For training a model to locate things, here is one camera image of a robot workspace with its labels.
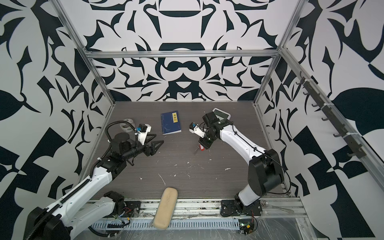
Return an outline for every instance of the book cover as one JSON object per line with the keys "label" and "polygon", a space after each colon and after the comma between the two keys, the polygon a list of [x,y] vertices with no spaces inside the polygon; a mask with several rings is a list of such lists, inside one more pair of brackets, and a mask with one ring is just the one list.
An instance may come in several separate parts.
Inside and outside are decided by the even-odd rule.
{"label": "book cover", "polygon": [[179,112],[173,111],[161,114],[163,135],[181,132]]}

